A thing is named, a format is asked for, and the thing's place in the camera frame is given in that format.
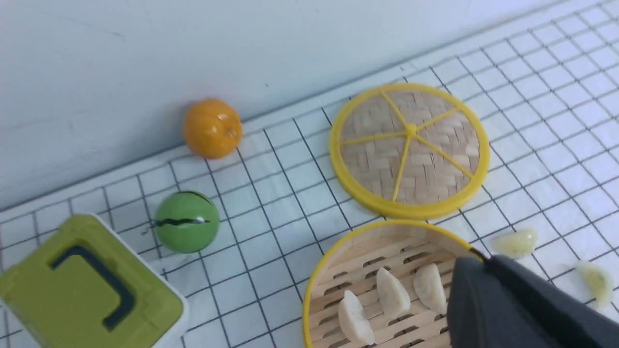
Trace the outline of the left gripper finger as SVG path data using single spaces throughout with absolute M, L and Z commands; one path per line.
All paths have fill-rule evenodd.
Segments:
M 456 258 L 447 328 L 454 348 L 616 348 L 618 324 L 506 256 Z

